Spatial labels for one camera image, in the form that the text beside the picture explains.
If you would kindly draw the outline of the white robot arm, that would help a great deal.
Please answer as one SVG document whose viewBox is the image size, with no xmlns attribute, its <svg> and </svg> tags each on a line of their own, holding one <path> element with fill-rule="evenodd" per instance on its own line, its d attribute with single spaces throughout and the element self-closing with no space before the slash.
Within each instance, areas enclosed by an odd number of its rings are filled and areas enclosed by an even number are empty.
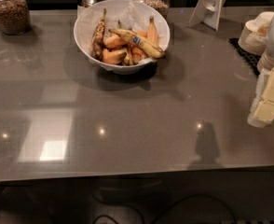
<svg viewBox="0 0 274 224">
<path fill-rule="evenodd" d="M 274 16 L 267 28 L 266 49 L 257 69 L 255 98 L 247 122 L 257 128 L 264 128 L 274 120 Z"/>
</svg>

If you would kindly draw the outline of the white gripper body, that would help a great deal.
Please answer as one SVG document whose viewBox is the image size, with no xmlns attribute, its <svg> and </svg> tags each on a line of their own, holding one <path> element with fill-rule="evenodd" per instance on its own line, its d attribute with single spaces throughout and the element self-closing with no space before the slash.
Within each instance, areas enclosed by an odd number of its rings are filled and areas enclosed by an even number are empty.
<svg viewBox="0 0 274 224">
<path fill-rule="evenodd" d="M 269 122 L 265 120 L 261 120 L 258 116 L 255 115 L 255 111 L 260 109 L 261 111 L 265 111 L 266 107 L 269 105 L 269 102 L 262 98 L 262 94 L 266 88 L 267 81 L 269 78 L 270 71 L 266 68 L 263 68 L 259 74 L 257 79 L 257 84 L 255 88 L 255 98 L 253 99 L 250 114 L 247 118 L 247 122 L 256 128 L 264 128 Z"/>
</svg>

